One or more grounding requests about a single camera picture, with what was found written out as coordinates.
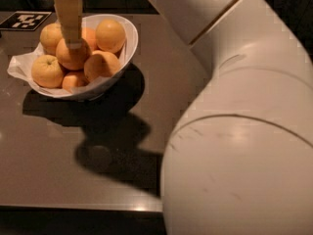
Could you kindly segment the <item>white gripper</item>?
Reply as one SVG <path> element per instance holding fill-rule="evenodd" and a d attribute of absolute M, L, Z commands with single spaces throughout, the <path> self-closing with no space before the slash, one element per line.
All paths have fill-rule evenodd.
<path fill-rule="evenodd" d="M 82 0 L 54 0 L 63 38 L 69 49 L 82 45 Z"/>

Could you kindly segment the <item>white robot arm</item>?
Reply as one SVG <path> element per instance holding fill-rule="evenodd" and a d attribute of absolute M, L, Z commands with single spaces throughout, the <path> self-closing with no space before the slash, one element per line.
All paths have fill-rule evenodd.
<path fill-rule="evenodd" d="M 313 65 L 265 0 L 148 0 L 211 80 L 161 167 L 167 235 L 313 235 Z"/>

